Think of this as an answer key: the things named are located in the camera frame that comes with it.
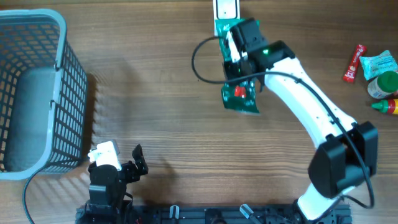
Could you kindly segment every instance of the blue package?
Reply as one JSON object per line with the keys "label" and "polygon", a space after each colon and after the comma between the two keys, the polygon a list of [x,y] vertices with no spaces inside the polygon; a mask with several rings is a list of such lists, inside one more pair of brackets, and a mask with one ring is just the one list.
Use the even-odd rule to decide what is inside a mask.
{"label": "blue package", "polygon": [[378,77],[387,71],[397,71],[398,65],[389,50],[375,57],[359,57],[366,80]]}

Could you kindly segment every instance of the bottle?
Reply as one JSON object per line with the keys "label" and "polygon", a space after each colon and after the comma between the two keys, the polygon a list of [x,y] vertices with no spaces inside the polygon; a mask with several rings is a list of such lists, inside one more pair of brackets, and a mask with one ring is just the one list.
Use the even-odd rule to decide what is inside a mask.
{"label": "bottle", "polygon": [[373,109],[377,109],[382,113],[398,115],[398,99],[381,100],[378,103],[373,103],[371,106]]}
{"label": "bottle", "polygon": [[384,72],[368,85],[368,93],[376,99],[383,99],[398,90],[398,73]]}

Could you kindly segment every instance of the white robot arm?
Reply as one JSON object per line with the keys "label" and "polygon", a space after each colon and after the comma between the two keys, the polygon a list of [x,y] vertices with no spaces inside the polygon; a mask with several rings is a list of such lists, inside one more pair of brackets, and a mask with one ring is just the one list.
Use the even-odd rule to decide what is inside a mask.
{"label": "white robot arm", "polygon": [[[239,0],[213,0],[213,6],[215,21],[240,18]],[[341,126],[336,125],[314,93],[308,87],[299,85],[297,80],[280,75],[263,76],[262,84],[286,103],[308,131],[315,149],[319,150],[315,153],[308,169],[312,184],[297,200],[301,214],[308,221],[317,220],[338,203],[342,195],[364,182],[365,173],[368,174],[367,178],[376,173],[377,130],[370,123],[358,125],[352,117],[332,103],[312,82],[298,58],[284,44],[282,45],[287,50],[273,48],[275,54],[268,54],[267,50],[267,55],[261,55],[261,52],[269,49],[271,45],[268,45],[263,38],[265,46],[260,40],[262,36],[259,31],[252,27],[254,25],[249,21],[242,23],[235,29],[230,29],[225,40],[228,42],[233,63],[255,64],[251,66],[252,70],[246,71],[243,75],[259,72],[282,72],[293,75],[320,96],[341,124]],[[347,133],[362,158],[352,156],[353,149],[350,148],[350,141],[346,139]],[[364,166],[358,164],[361,159],[364,161],[366,171],[361,170]]]}

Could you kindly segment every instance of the wood grain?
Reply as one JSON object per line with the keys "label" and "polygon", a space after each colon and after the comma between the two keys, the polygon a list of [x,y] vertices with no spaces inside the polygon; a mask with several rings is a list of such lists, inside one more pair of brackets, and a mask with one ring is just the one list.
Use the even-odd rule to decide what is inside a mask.
{"label": "wood grain", "polygon": [[[260,116],[227,111],[220,86],[199,82],[190,57],[213,33],[211,2],[35,5],[61,12],[68,41],[90,74],[85,150],[115,139],[121,162],[141,144],[149,175],[129,186],[136,204],[240,205],[291,203],[309,184],[314,148],[297,118],[273,93],[258,95]],[[244,1],[270,40],[284,40],[315,83],[359,123],[379,129],[373,177],[376,208],[353,205],[355,223],[396,223],[398,117],[372,110],[359,71],[354,85],[342,75],[356,44],[368,55],[398,52],[397,1]],[[199,72],[221,79],[217,43],[199,53]],[[73,223],[88,197],[86,165],[59,178],[38,177],[27,203],[36,223]],[[27,223],[24,181],[0,182],[1,223]],[[366,188],[353,191],[367,201]]]}

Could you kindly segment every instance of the plastic bin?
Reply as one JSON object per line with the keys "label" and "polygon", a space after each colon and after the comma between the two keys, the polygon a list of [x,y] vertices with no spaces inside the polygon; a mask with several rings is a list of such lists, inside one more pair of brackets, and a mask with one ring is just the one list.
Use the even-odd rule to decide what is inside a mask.
{"label": "plastic bin", "polygon": [[0,78],[0,179],[25,179],[47,162],[80,159],[87,77],[58,12],[0,11]]}

